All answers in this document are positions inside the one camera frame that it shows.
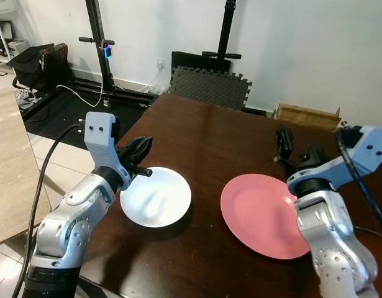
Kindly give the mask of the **white round plate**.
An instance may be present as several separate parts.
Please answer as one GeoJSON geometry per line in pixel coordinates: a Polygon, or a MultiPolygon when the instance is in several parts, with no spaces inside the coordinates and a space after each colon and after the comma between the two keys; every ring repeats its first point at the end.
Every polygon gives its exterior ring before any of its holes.
{"type": "Polygon", "coordinates": [[[150,167],[150,176],[138,175],[120,193],[123,213],[135,224],[167,227],[179,221],[191,205],[188,182],[171,168],[150,167]]]}

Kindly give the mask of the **black bag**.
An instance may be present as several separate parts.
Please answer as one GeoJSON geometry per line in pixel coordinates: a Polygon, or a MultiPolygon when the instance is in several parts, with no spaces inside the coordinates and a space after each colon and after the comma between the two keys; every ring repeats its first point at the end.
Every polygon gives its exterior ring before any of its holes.
{"type": "Polygon", "coordinates": [[[6,65],[15,72],[12,87],[23,90],[29,88],[39,91],[52,90],[55,85],[43,65],[44,54],[42,51],[53,47],[54,43],[29,47],[26,51],[9,60],[6,65]]]}

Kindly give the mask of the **brown cardboard box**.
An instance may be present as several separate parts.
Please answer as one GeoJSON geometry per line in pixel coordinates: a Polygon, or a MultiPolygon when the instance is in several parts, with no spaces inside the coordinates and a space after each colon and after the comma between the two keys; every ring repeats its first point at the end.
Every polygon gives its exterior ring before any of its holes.
{"type": "Polygon", "coordinates": [[[274,112],[274,119],[301,125],[302,127],[312,127],[333,132],[342,121],[341,116],[339,116],[339,111],[338,109],[337,112],[333,114],[281,103],[274,112]]]}

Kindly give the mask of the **black box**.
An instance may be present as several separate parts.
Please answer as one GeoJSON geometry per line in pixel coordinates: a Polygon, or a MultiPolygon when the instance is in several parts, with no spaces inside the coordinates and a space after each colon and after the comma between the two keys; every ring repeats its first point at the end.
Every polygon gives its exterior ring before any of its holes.
{"type": "Polygon", "coordinates": [[[199,68],[203,70],[228,72],[231,62],[219,57],[217,52],[202,52],[201,55],[190,52],[171,52],[171,67],[199,68]]]}

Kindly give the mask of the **grey foam puzzle mat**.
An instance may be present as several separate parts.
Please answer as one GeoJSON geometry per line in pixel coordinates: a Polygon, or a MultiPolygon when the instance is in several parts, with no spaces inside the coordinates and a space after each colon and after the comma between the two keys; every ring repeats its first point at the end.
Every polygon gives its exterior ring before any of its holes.
{"type": "Polygon", "coordinates": [[[174,67],[168,93],[231,110],[242,110],[252,82],[242,74],[203,68],[174,67]]]}

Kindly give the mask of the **light wooden counter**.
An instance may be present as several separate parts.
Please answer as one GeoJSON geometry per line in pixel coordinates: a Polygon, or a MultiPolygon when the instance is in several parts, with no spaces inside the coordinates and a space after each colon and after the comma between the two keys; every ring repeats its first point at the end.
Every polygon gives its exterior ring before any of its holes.
{"type": "Polygon", "coordinates": [[[0,89],[0,244],[26,231],[40,170],[12,89],[0,89]]]}

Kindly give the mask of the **black floor mat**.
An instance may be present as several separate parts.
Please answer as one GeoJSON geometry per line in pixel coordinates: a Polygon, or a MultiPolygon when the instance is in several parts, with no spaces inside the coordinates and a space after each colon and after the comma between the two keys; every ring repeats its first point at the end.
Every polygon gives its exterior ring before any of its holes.
{"type": "Polygon", "coordinates": [[[37,95],[40,100],[27,103],[27,108],[20,109],[20,114],[26,131],[49,139],[59,137],[70,125],[85,119],[89,111],[94,111],[114,114],[119,123],[119,136],[116,137],[119,141],[151,106],[105,99],[100,101],[100,95],[94,97],[65,88],[56,88],[51,94],[37,92],[37,95]]]}

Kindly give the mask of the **white shelf rack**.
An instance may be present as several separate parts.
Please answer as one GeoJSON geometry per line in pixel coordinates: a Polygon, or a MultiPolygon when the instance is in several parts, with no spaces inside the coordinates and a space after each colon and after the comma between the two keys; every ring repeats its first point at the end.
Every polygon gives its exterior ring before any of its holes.
{"type": "Polygon", "coordinates": [[[31,45],[19,0],[0,0],[0,67],[31,45]]]}

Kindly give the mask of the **pink round plate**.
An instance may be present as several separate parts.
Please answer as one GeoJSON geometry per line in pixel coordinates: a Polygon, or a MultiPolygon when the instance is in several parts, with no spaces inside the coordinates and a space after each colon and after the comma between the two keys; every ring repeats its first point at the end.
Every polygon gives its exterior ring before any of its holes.
{"type": "Polygon", "coordinates": [[[278,260],[292,260],[310,252],[298,228],[294,196],[285,182],[262,174],[234,177],[220,196],[228,229],[245,246],[278,260]]]}

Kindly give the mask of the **brown wooden crate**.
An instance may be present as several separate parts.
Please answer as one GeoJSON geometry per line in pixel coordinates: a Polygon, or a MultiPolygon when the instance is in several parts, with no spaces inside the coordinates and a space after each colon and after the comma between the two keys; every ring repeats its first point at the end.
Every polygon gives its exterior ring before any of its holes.
{"type": "Polygon", "coordinates": [[[73,71],[68,63],[68,46],[65,43],[49,43],[40,49],[41,76],[51,84],[63,84],[71,81],[73,71]]]}

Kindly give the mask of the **black stand base rail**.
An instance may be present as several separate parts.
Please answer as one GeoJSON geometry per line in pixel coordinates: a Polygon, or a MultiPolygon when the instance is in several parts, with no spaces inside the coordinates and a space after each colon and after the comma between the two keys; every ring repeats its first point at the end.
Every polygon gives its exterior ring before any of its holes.
{"type": "MultiPolygon", "coordinates": [[[[146,90],[139,91],[139,89],[143,87],[142,84],[117,78],[113,78],[112,81],[113,90],[104,91],[102,96],[105,100],[151,105],[160,97],[160,94],[146,90]]],[[[80,94],[92,94],[94,97],[99,97],[102,92],[102,83],[84,78],[74,78],[74,80],[68,83],[68,87],[80,94]]]]}

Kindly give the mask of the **dark brown wooden table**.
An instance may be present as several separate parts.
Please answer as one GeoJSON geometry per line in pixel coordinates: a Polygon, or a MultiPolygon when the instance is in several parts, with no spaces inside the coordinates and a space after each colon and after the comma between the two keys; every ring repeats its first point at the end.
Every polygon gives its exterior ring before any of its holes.
{"type": "Polygon", "coordinates": [[[177,171],[191,207],[162,228],[134,224],[114,202],[94,229],[80,275],[128,298],[321,298],[312,258],[276,260],[225,224],[223,187],[247,173],[284,179],[273,158],[281,122],[178,96],[160,96],[120,145],[153,137],[143,167],[177,171]]]}

